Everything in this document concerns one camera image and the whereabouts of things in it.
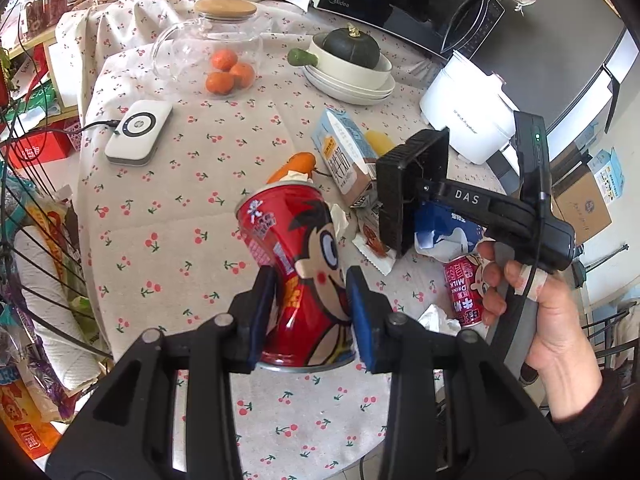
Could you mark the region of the right hand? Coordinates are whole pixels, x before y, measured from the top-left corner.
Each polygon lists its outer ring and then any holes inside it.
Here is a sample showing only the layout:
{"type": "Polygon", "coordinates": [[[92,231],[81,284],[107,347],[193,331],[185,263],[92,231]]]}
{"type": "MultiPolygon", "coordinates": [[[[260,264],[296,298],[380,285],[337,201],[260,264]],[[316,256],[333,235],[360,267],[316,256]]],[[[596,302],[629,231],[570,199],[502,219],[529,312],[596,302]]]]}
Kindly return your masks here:
{"type": "MultiPolygon", "coordinates": [[[[506,313],[506,300],[497,292],[502,281],[522,284],[521,265],[510,260],[496,263],[495,244],[485,240],[477,251],[488,261],[484,281],[483,323],[495,324],[506,313]]],[[[538,372],[546,389],[552,419],[567,422],[578,416],[602,386],[602,374],[587,337],[582,332],[576,304],[560,278],[550,276],[538,292],[537,331],[526,363],[538,372]]]]}

